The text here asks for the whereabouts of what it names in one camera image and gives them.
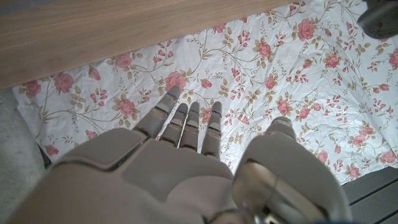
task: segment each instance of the leaf pattern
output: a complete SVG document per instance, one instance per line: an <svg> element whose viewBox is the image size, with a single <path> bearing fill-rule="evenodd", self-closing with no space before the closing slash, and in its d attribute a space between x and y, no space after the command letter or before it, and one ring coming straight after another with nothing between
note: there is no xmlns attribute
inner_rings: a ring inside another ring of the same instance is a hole
<svg viewBox="0 0 398 224"><path fill-rule="evenodd" d="M222 102L221 160L232 171L250 140L286 116L297 142L343 184L398 167L398 48L362 33L365 10L360 0L298 1L13 91L53 161L109 129L131 129L177 85L180 103L201 105L200 138Z"/></svg>

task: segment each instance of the robotic hand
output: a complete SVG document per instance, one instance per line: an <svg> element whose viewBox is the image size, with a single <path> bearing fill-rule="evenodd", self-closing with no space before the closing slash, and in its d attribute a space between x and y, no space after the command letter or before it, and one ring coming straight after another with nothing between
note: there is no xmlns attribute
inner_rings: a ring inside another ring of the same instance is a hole
<svg viewBox="0 0 398 224"><path fill-rule="evenodd" d="M251 141L235 176L219 161L220 102L201 154L197 102L181 104L156 141L179 94L173 87L132 131L112 129L63 156L9 223L351 221L341 187L287 118Z"/></svg>

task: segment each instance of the wooden table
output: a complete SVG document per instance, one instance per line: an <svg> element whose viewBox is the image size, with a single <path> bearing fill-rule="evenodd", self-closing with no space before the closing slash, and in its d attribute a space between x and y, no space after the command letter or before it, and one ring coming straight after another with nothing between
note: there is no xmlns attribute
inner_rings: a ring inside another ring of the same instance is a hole
<svg viewBox="0 0 398 224"><path fill-rule="evenodd" d="M0 3L0 88L290 2L292 0L5 0Z"/></svg>

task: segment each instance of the black object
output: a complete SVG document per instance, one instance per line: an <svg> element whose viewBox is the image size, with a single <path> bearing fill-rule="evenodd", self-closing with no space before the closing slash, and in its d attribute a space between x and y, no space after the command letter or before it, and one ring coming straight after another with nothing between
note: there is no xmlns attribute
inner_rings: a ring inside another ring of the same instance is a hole
<svg viewBox="0 0 398 224"><path fill-rule="evenodd" d="M40 145L38 144L39 149L40 149L40 154L42 155L43 158L43 162L44 162L44 169L47 169L51 164L51 160L49 159L49 157L44 153L43 149L40 147Z"/></svg>
<svg viewBox="0 0 398 224"><path fill-rule="evenodd" d="M343 185L358 223L398 223L398 169L387 167Z"/></svg>
<svg viewBox="0 0 398 224"><path fill-rule="evenodd" d="M358 19L364 33L375 39L398 34L398 0L367 0L368 10Z"/></svg>

